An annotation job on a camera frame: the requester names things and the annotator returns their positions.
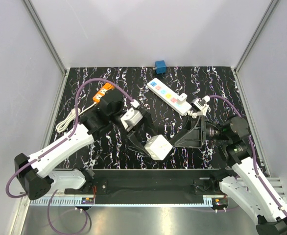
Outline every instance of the marble pattern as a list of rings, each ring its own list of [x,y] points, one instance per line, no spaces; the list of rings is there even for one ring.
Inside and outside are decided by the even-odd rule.
[[[71,68],[64,89],[56,124],[62,121],[74,108],[74,97],[78,87],[90,78],[105,78],[117,83],[134,99],[149,110],[154,124],[168,139],[182,127],[182,117],[151,92],[147,83],[158,77],[176,93],[186,93],[187,101],[195,97],[217,94],[229,99],[245,116],[239,91],[230,67],[169,67],[167,72],[156,75],[152,67],[123,68]],[[79,108],[92,104],[92,97],[104,85],[96,82],[86,86],[79,97]],[[217,123],[224,122],[233,111],[220,100],[210,101],[207,118]],[[62,134],[54,130],[51,142]],[[96,169],[187,169],[187,168],[222,168],[225,163],[220,159],[215,141],[206,141],[201,149],[174,148],[171,155],[163,161],[154,161],[150,157],[127,149],[125,136],[117,127],[93,144],[86,146],[58,168],[96,168]]]

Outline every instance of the coiled white cable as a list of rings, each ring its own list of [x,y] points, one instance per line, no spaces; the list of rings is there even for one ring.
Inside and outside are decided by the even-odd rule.
[[[187,111],[188,116],[191,116],[192,118],[197,118],[198,113],[193,112],[192,110]]]
[[[82,112],[78,108],[78,115],[83,114],[84,112],[86,112],[87,110],[91,109],[95,105],[96,105],[96,102],[94,102],[92,105],[90,105],[88,108],[86,108]],[[67,129],[67,127],[69,126],[69,124],[74,119],[75,119],[75,109],[72,109],[71,112],[68,114],[68,116],[63,121],[61,121],[59,124],[56,125],[55,129],[56,129],[57,133],[61,133],[61,132],[65,131]]]

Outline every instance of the reflective metal surface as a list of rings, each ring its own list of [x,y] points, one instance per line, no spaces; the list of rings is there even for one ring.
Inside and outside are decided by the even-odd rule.
[[[51,207],[51,219],[57,219],[68,209]],[[241,208],[215,214],[189,208],[94,207],[88,213],[93,224],[82,235],[257,235],[255,225]],[[74,233],[84,221],[83,214],[72,211],[53,224],[64,233]],[[22,234],[56,234],[48,225],[46,207],[29,207]]]

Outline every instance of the white power strip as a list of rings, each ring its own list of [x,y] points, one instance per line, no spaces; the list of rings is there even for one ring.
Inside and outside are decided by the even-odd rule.
[[[148,88],[180,115],[186,115],[187,111],[191,109],[191,105],[186,102],[187,95],[185,93],[176,94],[158,78],[150,81]]]

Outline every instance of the orange object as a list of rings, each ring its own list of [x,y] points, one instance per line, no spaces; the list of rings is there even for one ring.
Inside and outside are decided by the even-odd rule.
[[[100,99],[105,95],[105,93],[110,90],[114,89],[115,87],[112,86],[110,83],[106,83],[93,97],[94,102],[99,103]]]

